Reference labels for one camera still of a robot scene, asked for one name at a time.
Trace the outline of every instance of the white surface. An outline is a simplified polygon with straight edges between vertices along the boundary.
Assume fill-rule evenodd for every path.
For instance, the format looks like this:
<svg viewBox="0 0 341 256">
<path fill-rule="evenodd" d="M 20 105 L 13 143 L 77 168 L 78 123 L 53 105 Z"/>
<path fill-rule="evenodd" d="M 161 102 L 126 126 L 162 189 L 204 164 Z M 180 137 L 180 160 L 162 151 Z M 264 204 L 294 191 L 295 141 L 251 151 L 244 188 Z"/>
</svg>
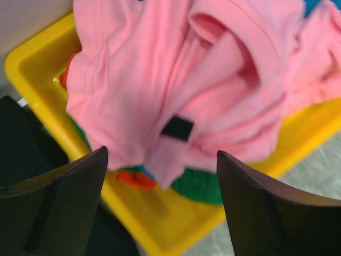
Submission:
<svg viewBox="0 0 341 256">
<path fill-rule="evenodd" d="M 0 97 L 19 99 L 4 72 L 9 52 L 71 12 L 72 0 L 0 0 Z"/>
</svg>

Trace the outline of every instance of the pile of cloth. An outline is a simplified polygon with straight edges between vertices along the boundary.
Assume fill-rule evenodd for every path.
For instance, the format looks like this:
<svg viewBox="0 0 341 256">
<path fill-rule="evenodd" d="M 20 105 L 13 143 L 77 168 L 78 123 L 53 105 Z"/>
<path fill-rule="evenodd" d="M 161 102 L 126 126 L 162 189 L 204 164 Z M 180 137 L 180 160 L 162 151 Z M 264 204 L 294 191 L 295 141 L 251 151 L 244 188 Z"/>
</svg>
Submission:
<svg viewBox="0 0 341 256">
<path fill-rule="evenodd" d="M 341 97 L 341 1 L 74 0 L 67 112 L 109 169 L 221 203 L 216 153 L 275 150 L 282 121 Z"/>
</svg>

